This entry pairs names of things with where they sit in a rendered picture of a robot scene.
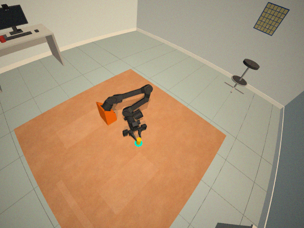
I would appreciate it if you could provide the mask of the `yellow cylinder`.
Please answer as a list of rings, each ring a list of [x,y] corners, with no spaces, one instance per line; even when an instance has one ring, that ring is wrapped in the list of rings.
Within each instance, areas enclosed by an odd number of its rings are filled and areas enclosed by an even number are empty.
[[[141,143],[141,138],[137,138],[136,144],[139,145]]]

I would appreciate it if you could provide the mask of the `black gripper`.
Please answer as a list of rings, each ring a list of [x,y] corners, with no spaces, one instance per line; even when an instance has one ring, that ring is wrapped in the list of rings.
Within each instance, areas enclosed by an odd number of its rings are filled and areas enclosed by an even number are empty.
[[[129,127],[130,127],[130,130],[124,130],[123,131],[123,136],[128,136],[128,134],[129,134],[129,136],[131,136],[132,138],[134,138],[135,140],[136,140],[136,138],[135,138],[135,136],[134,136],[134,134],[133,134],[133,132],[134,131],[138,131],[138,135],[139,135],[139,137],[141,138],[141,132],[143,131],[143,130],[146,130],[146,128],[147,128],[147,125],[146,124],[142,124],[140,127],[134,127],[134,128],[132,128],[131,127],[131,123],[134,123],[135,122],[135,120],[132,120],[132,121],[130,121],[129,123],[128,123],[128,125],[129,125]],[[131,129],[132,128],[132,129]]]

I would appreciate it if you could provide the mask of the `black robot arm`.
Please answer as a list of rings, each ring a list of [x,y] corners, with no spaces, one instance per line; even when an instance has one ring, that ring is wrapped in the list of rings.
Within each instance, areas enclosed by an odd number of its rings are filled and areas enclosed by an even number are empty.
[[[135,112],[133,112],[133,111],[149,101],[152,91],[153,91],[153,87],[151,85],[144,85],[139,89],[135,89],[135,90],[126,92],[124,94],[118,94],[118,95],[113,95],[111,97],[108,97],[104,101],[103,105],[101,105],[101,106],[105,111],[110,111],[113,104],[121,103],[123,99],[134,96],[134,95],[144,94],[144,98],[142,98],[141,100],[139,100],[138,102],[136,102],[135,104],[133,104],[131,106],[125,107],[122,112],[122,114],[124,116],[124,120],[125,121],[127,120],[128,123],[130,121],[134,120],[134,118],[137,119],[136,122],[131,123],[132,128],[139,127],[139,124],[141,124],[141,123],[140,123],[140,120],[138,120],[138,119],[143,117],[143,114],[139,109],[136,110]]]

